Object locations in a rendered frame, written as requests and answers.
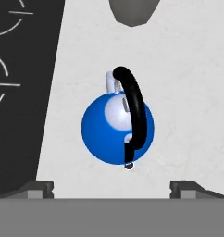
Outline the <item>grey rounded object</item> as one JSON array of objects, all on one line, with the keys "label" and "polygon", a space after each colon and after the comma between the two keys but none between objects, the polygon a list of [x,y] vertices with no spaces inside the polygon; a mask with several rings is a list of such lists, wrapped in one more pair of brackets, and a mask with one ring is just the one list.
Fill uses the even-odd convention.
[{"label": "grey rounded object", "polygon": [[144,25],[155,12],[160,0],[108,0],[117,22],[128,27]]}]

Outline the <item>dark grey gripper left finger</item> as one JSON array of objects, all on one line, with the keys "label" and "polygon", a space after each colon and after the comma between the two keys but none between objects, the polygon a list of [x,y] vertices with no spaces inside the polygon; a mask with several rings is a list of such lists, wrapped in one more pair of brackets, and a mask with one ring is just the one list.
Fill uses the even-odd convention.
[{"label": "dark grey gripper left finger", "polygon": [[7,199],[53,199],[53,181],[29,181],[20,189],[4,193],[0,198]]}]

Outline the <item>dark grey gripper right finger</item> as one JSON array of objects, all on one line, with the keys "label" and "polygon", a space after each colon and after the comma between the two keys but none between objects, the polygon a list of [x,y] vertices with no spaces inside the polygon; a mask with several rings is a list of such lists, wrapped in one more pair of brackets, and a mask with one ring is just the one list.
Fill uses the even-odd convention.
[{"label": "dark grey gripper right finger", "polygon": [[208,191],[195,181],[171,181],[169,189],[171,199],[224,199],[223,194]]}]

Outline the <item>black hob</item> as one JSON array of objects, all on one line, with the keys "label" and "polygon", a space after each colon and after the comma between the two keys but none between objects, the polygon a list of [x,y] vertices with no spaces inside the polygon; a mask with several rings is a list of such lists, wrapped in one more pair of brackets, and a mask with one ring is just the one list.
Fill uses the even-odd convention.
[{"label": "black hob", "polygon": [[0,0],[0,195],[37,176],[66,0]]}]

